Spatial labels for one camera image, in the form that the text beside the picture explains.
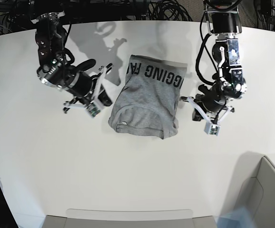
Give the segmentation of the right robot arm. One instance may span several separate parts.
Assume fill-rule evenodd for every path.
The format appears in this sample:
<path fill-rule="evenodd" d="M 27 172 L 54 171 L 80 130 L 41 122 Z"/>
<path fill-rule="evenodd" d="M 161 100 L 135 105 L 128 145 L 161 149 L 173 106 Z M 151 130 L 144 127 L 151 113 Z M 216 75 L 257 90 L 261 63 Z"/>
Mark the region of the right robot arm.
<path fill-rule="evenodd" d="M 96 65 L 95 59 L 88 59 L 74 66 L 75 57 L 66 48 L 70 30 L 65 29 L 60 21 L 65 15 L 60 1 L 31 0 L 29 9 L 30 20 L 36 26 L 39 80 L 44 85 L 66 91 L 73 96 L 72 100 L 64 103 L 64 113 L 71 108 L 82 108 L 92 118 L 96 117 L 113 103 L 102 85 L 113 65 L 102 66 L 99 73 L 93 76 L 88 75 L 87 70 Z"/>

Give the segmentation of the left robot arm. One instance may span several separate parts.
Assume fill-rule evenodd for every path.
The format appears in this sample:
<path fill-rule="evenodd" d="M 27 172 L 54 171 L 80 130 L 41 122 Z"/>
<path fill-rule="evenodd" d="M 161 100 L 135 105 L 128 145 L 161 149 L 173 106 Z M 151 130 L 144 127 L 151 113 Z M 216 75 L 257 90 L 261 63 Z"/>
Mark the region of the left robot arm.
<path fill-rule="evenodd" d="M 192 120 L 206 121 L 209 134 L 216 134 L 220 123 L 234 108 L 228 103 L 240 99 L 247 91 L 246 80 L 239 54 L 237 35 L 242 32 L 239 18 L 239 0 L 205 0 L 202 20 L 206 21 L 208 33 L 202 37 L 202 43 L 196 59 L 195 70 L 202 84 L 199 94 L 193 97 L 181 97 L 194 108 Z M 210 57 L 217 64 L 217 71 L 212 81 L 206 80 L 199 70 L 199 63 L 206 43 L 211 36 L 216 36 Z"/>

